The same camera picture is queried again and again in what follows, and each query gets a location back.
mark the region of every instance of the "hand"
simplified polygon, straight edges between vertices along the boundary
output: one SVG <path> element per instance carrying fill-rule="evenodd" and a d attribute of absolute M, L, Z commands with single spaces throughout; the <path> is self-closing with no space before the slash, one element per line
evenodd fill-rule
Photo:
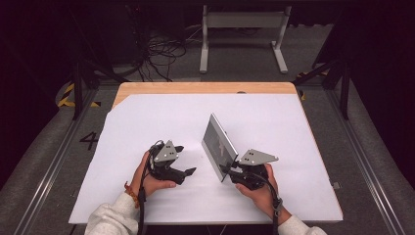
<path fill-rule="evenodd" d="M 268 173 L 268 181 L 274 187 L 276 193 L 278 194 L 278 185 L 277 181 L 274 177 L 274 171 L 272 170 L 271 164 L 265 164 L 266 171 Z M 256 190 L 250 190 L 249 188 L 245 187 L 242 184 L 236 184 L 236 188 L 246 197 L 251 198 L 261 211 L 266 213 L 271 219 L 274 214 L 274 209 L 272 206 L 272 193 L 269 189 L 269 186 L 265 184 L 262 188 Z M 281 209 L 281 214 L 278 216 L 278 225 L 285 222 L 287 219 L 291 217 L 291 214 L 285 209 Z"/>
<path fill-rule="evenodd" d="M 134 176 L 131 181 L 131 189 L 135 193 L 135 195 L 138 195 L 138 190 L 140 189 L 140 183 L 141 183 L 141 176 L 143 175 L 144 169 L 146 169 L 146 174 L 148 173 L 146 168 L 146 161 L 147 158 L 150 157 L 150 153 L 147 151 L 144 156 L 143 160 L 141 161 L 140 165 L 138 165 L 137 169 L 134 172 Z M 148 174 L 144 178 L 143 182 L 144 189 L 146 190 L 146 197 L 150 197 L 154 192 L 156 192 L 159 189 L 165 189 L 165 188 L 174 188 L 176 187 L 176 183 L 174 181 L 170 180 L 157 180 L 155 179 L 151 174 Z"/>

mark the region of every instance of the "white board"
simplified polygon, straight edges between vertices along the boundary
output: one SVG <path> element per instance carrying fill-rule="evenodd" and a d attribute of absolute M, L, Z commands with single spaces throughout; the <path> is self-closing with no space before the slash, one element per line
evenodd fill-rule
<path fill-rule="evenodd" d="M 158 140 L 184 146 L 172 167 L 197 169 L 147 200 L 147 224 L 270 223 L 229 176 L 223 183 L 216 177 L 201 144 L 211 113 L 239 153 L 256 149 L 279 158 L 271 164 L 291 213 L 304 221 L 343 220 L 297 94 L 141 94 L 108 113 L 69 223 L 86 223 L 99 205 L 113 203 Z"/>

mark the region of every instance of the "wooden table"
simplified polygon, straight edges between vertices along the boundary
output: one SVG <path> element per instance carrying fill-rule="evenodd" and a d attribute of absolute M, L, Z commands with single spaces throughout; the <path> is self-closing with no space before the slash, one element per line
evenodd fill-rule
<path fill-rule="evenodd" d="M 113 107 L 131 94 L 207 94 L 207 93 L 296 94 L 291 82 L 124 82 Z"/>
<path fill-rule="evenodd" d="M 69 223 L 85 223 L 100 204 L 113 202 L 157 140 L 184 146 L 172 167 L 197 169 L 182 185 L 147 200 L 146 224 L 270 223 L 229 177 L 217 179 L 202 147 L 212 113 L 240 156 L 256 149 L 279 158 L 271 165 L 292 213 L 305 221 L 343 220 L 292 83 L 127 82 L 107 115 Z"/>

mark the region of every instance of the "printed number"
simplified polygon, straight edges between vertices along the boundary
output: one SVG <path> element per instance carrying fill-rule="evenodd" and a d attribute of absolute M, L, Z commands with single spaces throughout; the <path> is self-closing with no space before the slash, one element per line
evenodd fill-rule
<path fill-rule="evenodd" d="M 87 136 L 85 136 L 82 139 L 80 139 L 79 142 L 87 142 L 87 143 L 89 143 L 88 150 L 91 150 L 92 149 L 92 145 L 95 142 L 98 142 L 98 139 L 95 139 L 95 136 L 97 136 L 97 133 L 95 133 L 94 131 L 92 131 Z"/>

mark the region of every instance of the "metal stand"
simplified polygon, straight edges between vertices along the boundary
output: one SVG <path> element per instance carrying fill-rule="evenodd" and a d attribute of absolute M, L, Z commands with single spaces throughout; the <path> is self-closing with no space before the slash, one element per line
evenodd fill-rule
<path fill-rule="evenodd" d="M 278 38 L 271 42 L 271 46 L 280 72 L 287 73 L 287 65 L 280 47 L 290 12 L 291 7 L 287 7 L 284 12 L 208 12 L 208 7 L 204 5 L 200 73 L 208 72 L 208 29 L 210 27 L 278 27 Z"/>

